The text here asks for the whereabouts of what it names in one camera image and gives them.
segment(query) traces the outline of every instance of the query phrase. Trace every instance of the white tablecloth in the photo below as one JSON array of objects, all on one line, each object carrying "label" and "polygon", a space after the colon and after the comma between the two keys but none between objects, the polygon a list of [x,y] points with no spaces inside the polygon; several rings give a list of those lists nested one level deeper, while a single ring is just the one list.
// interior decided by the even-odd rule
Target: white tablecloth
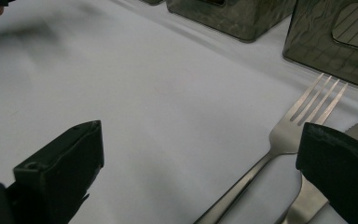
[{"label": "white tablecloth", "polygon": [[[136,0],[18,0],[0,17],[0,182],[78,123],[100,119],[105,166],[71,223],[192,223],[269,149],[318,75],[282,58],[290,18],[241,43]],[[326,126],[358,121],[349,87]],[[273,161],[223,223],[273,223],[296,197]],[[312,223],[345,223],[327,206]]]}]

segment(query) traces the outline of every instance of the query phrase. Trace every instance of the white table surface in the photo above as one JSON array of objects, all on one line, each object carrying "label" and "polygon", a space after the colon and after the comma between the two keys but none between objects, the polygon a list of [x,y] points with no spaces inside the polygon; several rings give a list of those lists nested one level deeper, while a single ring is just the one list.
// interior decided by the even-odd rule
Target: white table surface
[{"label": "white table surface", "polygon": [[[0,17],[0,182],[82,122],[105,166],[73,224],[192,223],[269,149],[318,75],[289,63],[290,18],[243,44],[136,0],[18,0]],[[358,121],[349,87],[326,126]],[[296,156],[273,161],[222,223],[273,223],[296,197]],[[327,206],[312,223],[345,223]]]}]

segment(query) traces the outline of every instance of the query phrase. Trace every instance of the metal utensil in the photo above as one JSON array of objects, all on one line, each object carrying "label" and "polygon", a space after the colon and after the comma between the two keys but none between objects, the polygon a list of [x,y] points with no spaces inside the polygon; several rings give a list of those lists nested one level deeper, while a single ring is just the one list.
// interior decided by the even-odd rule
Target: metal utensil
[{"label": "metal utensil", "polygon": [[[350,127],[345,134],[358,140],[358,123]],[[295,200],[276,224],[309,223],[312,218],[328,203],[324,195],[305,178],[301,176],[301,189]]]},{"label": "metal utensil", "polygon": [[295,154],[298,151],[301,130],[305,122],[323,124],[338,103],[348,84],[346,83],[339,91],[337,96],[331,101],[324,112],[319,115],[319,110],[326,99],[336,88],[339,79],[334,82],[327,93],[322,97],[321,93],[331,81],[329,77],[322,87],[317,90],[318,83],[322,80],[324,74],[320,74],[313,84],[304,92],[297,102],[289,109],[277,125],[269,134],[271,144],[269,152],[261,158],[243,177],[241,177],[216,203],[214,203],[195,223],[217,223],[228,212],[229,208],[240,198],[240,196],[249,187],[257,174],[277,156],[284,154]]}]

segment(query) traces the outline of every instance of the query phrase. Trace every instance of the screw hole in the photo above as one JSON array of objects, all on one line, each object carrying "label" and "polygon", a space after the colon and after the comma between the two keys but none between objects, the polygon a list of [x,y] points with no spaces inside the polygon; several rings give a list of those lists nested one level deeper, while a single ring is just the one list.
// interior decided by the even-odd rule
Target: screw hole
[{"label": "screw hole", "polygon": [[33,162],[29,162],[29,163],[25,164],[24,167],[27,169],[31,169],[31,170],[37,170],[40,167],[40,165],[39,165],[39,163],[33,161]]}]

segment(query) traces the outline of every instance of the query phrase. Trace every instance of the silver fork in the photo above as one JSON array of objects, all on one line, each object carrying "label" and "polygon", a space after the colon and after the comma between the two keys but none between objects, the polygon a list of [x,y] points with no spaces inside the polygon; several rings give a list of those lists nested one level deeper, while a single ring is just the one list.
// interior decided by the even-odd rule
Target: silver fork
[{"label": "silver fork", "polygon": [[348,86],[346,83],[331,101],[328,107],[321,114],[319,110],[322,108],[326,99],[331,95],[336,88],[339,79],[330,87],[324,97],[318,102],[319,96],[331,77],[328,77],[322,87],[316,91],[316,86],[321,81],[324,74],[320,74],[313,84],[304,92],[304,94],[297,100],[297,102],[289,109],[289,111],[281,118],[278,124],[272,129],[269,134],[270,150],[260,159],[245,175],[243,175],[216,203],[214,203],[195,223],[197,224],[212,224],[218,223],[223,216],[228,212],[229,208],[240,198],[240,196],[249,187],[257,174],[277,156],[284,154],[295,154],[298,151],[302,128],[305,122],[314,122],[316,124],[323,124],[334,107],[338,103],[342,94]]},{"label": "silver fork", "polygon": [[328,204],[328,199],[301,175],[301,190],[275,224],[309,223]]}]

